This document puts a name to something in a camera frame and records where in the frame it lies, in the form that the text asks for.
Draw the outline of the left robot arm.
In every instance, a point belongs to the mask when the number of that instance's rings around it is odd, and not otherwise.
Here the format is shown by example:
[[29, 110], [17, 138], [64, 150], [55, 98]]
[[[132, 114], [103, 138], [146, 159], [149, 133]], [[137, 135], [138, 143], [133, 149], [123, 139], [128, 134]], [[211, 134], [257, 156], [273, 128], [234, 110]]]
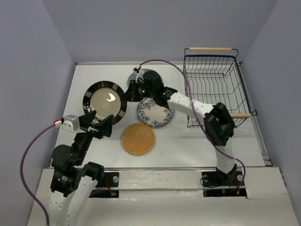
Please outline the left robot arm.
[[54, 173], [48, 209], [51, 226], [74, 226], [92, 190], [104, 181], [102, 165], [88, 162], [80, 167], [93, 138], [110, 137], [112, 133], [114, 116], [110, 114], [94, 123], [96, 113], [68, 115], [54, 121], [55, 127], [76, 135], [71, 145], [58, 145], [52, 152]]

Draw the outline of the large black striped plate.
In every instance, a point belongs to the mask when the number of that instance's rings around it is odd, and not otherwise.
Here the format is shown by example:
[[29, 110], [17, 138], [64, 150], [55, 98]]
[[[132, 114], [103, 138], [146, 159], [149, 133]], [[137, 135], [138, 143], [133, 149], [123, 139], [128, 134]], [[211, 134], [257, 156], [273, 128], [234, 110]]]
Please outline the large black striped plate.
[[84, 113], [96, 111], [93, 124], [113, 115], [112, 124], [117, 124], [125, 115], [127, 101], [123, 89], [111, 81], [99, 81], [91, 85], [83, 96]]

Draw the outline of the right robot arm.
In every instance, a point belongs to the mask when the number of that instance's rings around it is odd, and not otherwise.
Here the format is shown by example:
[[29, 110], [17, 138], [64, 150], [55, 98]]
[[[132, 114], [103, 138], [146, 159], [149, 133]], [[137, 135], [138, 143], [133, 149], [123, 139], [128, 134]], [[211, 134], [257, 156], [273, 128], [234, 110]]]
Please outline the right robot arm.
[[126, 101], [139, 102], [144, 98], [152, 98], [161, 107], [195, 117], [207, 139], [214, 145], [217, 181], [223, 185], [231, 182], [237, 171], [232, 148], [235, 123], [226, 106], [222, 103], [213, 105], [199, 102], [166, 87], [154, 70], [134, 69], [133, 73], [135, 79], [129, 83]]

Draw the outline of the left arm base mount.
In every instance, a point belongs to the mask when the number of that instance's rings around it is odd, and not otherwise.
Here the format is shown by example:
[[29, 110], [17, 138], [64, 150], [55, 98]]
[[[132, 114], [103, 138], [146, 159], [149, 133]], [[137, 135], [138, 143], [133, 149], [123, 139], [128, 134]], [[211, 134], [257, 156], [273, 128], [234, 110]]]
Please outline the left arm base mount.
[[89, 198], [119, 198], [119, 172], [105, 172], [104, 179], [96, 185]]

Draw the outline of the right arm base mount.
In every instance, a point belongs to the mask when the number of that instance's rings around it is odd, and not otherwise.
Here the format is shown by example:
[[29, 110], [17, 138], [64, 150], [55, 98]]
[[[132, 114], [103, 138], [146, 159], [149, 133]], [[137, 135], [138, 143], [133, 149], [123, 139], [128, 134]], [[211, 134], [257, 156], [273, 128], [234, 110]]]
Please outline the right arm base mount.
[[203, 171], [200, 184], [203, 187], [203, 196], [209, 197], [247, 197], [242, 171], [237, 171], [230, 181], [222, 182], [216, 171]]

